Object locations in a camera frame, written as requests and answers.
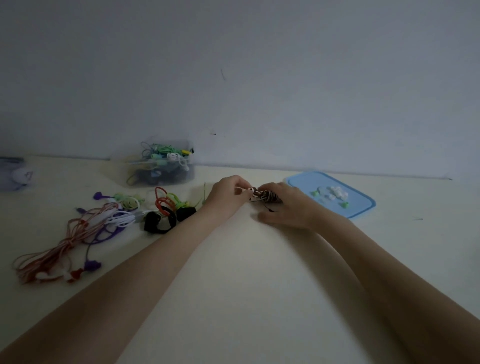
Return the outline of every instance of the table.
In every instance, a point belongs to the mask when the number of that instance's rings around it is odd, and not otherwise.
[[[91,249],[102,268],[74,284],[20,285],[11,261],[54,246],[75,207],[101,205],[96,191],[126,189],[101,160],[30,157],[35,183],[1,193],[0,348],[157,236],[133,225]],[[252,185],[296,172],[195,167],[195,179],[170,192],[203,197],[204,182],[239,174]],[[354,222],[401,262],[480,317],[480,194],[449,180],[332,174],[377,207]],[[395,335],[373,311],[342,259],[318,236],[277,230],[246,204],[194,252],[118,363],[406,363]],[[72,252],[80,267],[85,247]]]

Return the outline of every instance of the forearm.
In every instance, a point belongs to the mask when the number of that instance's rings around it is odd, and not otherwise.
[[[372,301],[419,362],[473,362],[480,322],[417,276],[355,225],[321,216],[313,229],[344,258]]]
[[[73,296],[0,353],[5,363],[115,363],[200,242],[208,209]]]

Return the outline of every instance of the container of cables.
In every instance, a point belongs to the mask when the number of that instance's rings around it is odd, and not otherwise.
[[[188,140],[145,141],[128,156],[116,155],[123,165],[120,182],[130,187],[180,184],[195,176],[193,146]],[[122,154],[131,148],[123,148]]]

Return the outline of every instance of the pink cable bundle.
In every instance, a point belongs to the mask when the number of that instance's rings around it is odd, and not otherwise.
[[[19,256],[13,261],[13,269],[22,284],[39,280],[49,282],[64,277],[67,281],[72,279],[70,270],[72,262],[68,252],[76,245],[95,235],[105,224],[105,221],[118,210],[117,203],[107,203],[102,207],[92,208],[86,211],[80,218],[73,218],[67,223],[67,237],[62,239],[52,249],[40,253],[30,253]],[[66,258],[68,265],[65,266],[62,259]],[[50,270],[61,266],[62,275],[50,276]]]

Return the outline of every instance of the gray wall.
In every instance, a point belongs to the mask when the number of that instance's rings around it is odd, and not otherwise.
[[[478,1],[0,12],[2,154],[108,158],[157,135],[190,138],[205,164],[480,181]]]

